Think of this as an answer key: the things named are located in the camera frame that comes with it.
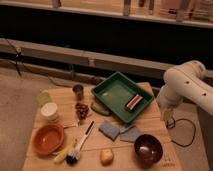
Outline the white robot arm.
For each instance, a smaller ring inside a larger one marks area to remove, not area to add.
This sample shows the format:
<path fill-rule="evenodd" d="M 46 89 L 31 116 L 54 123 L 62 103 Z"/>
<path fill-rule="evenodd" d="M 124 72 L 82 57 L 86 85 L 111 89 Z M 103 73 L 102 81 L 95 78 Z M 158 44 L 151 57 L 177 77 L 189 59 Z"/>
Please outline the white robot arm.
<path fill-rule="evenodd" d="M 159 107 L 174 108 L 187 98 L 213 116 L 213 87 L 203 81 L 205 72 L 205 66 L 197 60 L 169 68 L 157 96 Z"/>

